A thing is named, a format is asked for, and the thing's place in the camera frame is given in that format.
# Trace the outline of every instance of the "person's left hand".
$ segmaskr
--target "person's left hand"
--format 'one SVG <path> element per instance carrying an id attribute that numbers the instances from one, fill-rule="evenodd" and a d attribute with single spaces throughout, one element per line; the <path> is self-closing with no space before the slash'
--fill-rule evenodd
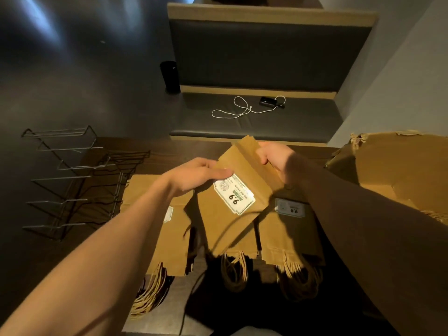
<path id="1" fill-rule="evenodd" d="M 164 173 L 162 177 L 168 180 L 173 197 L 177 197 L 204 184 L 207 180 L 222 180 L 233 174 L 230 169 L 212 168 L 215 164 L 215 160 L 194 158 Z"/>

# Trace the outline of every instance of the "hand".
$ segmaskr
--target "hand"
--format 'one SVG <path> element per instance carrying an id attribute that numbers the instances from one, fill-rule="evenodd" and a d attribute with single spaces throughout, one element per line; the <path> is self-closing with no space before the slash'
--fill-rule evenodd
<path id="1" fill-rule="evenodd" d="M 213 168 L 215 160 L 194 158 L 162 175 L 168 180 L 173 197 L 182 194 L 204 184 L 207 180 L 222 180 L 229 178 L 233 171 L 230 169 Z"/>
<path id="2" fill-rule="evenodd" d="M 269 161 L 277 169 L 283 182 L 290 183 L 286 175 L 286 164 L 295 152 L 288 146 L 276 142 L 260 141 L 259 145 L 257 154 L 260 156 L 261 163 L 265 165 Z"/>

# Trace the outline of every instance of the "white label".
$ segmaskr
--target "white label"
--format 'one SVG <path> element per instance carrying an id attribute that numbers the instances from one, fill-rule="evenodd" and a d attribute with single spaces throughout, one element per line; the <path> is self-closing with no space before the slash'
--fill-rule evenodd
<path id="1" fill-rule="evenodd" d="M 167 213 L 165 213 L 164 223 L 169 222 L 171 220 L 173 210 L 174 208 L 172 206 L 168 206 Z"/>
<path id="2" fill-rule="evenodd" d="M 293 217 L 305 217 L 305 205 L 291 200 L 276 198 L 276 211 Z"/>
<path id="3" fill-rule="evenodd" d="M 242 214 L 255 203 L 254 194 L 236 174 L 227 179 L 215 181 L 213 186 L 233 213 Z"/>

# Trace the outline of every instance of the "person's right arm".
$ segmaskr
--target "person's right arm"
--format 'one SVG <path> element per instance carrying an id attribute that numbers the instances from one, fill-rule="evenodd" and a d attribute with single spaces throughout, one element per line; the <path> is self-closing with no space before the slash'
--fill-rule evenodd
<path id="1" fill-rule="evenodd" d="M 448 334 L 448 227 L 338 178 L 288 146 L 260 146 L 261 162 L 302 189 L 334 249 L 396 330 Z"/>

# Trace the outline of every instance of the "black tumbler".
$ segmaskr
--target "black tumbler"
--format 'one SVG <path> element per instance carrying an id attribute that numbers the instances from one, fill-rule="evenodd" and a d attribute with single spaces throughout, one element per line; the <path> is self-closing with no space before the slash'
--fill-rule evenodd
<path id="1" fill-rule="evenodd" d="M 166 92 L 168 94 L 179 94 L 179 76 L 177 75 L 177 65 L 175 61 L 164 61 L 160 64 L 160 70 L 164 77 Z"/>

